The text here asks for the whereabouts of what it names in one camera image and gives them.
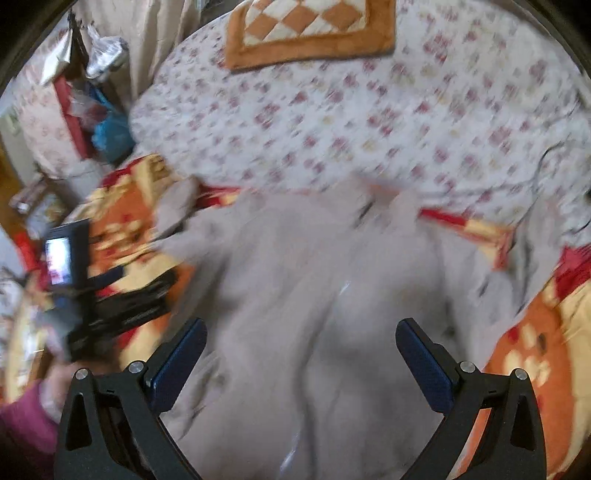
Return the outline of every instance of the screw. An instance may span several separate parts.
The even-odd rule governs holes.
[[[462,362],[460,363],[460,368],[463,372],[471,374],[474,373],[474,371],[476,370],[476,365],[474,365],[472,362]]]
[[[77,372],[76,372],[76,378],[78,380],[82,380],[84,378],[88,377],[88,370],[86,368],[80,368]]]
[[[527,379],[527,372],[525,370],[523,370],[522,368],[516,368],[514,370],[515,372],[515,376],[517,378],[519,378],[520,380],[526,380]]]
[[[128,368],[131,373],[138,374],[144,369],[144,363],[140,361],[132,362]]]

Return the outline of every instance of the pink sleeve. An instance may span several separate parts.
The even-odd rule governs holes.
[[[12,441],[44,476],[53,476],[57,444],[57,424],[39,401],[41,382],[32,385],[16,402],[0,408],[0,421]]]

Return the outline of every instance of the gray cloth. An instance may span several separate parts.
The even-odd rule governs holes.
[[[411,192],[377,202],[355,181],[245,193],[162,242],[210,279],[196,292],[206,353],[163,415],[202,477],[396,479],[414,462],[441,415],[396,348],[398,321],[482,367],[558,258],[551,232],[524,222],[528,258],[545,257],[493,273],[418,208]]]

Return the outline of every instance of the pillow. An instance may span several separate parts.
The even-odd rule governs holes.
[[[171,235],[194,211],[200,183],[195,176],[173,183],[154,211],[154,239]]]
[[[245,69],[304,59],[390,51],[395,0],[255,0],[234,9],[226,67]]]

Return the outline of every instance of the sleeve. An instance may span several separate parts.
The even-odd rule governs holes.
[[[16,402],[0,408],[7,435],[43,477],[53,477],[58,425],[40,403],[41,382],[36,382]]]

